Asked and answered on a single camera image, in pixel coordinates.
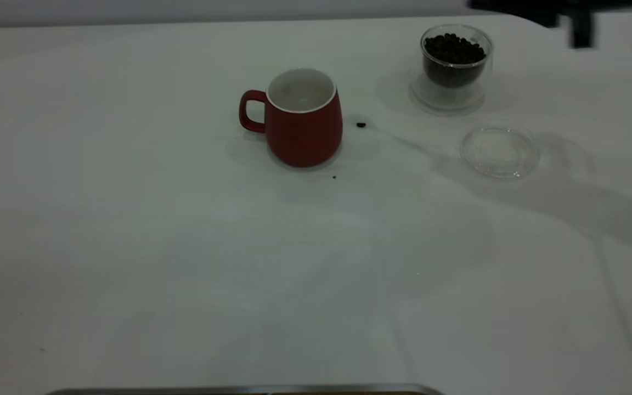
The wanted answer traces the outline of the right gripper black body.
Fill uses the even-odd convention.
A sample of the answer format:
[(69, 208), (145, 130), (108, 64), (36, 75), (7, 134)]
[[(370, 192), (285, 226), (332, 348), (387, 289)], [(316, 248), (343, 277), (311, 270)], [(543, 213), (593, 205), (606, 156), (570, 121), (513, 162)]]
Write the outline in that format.
[(632, 1), (470, 1), (470, 8), (498, 13), (565, 13), (569, 10), (602, 11), (632, 8)]

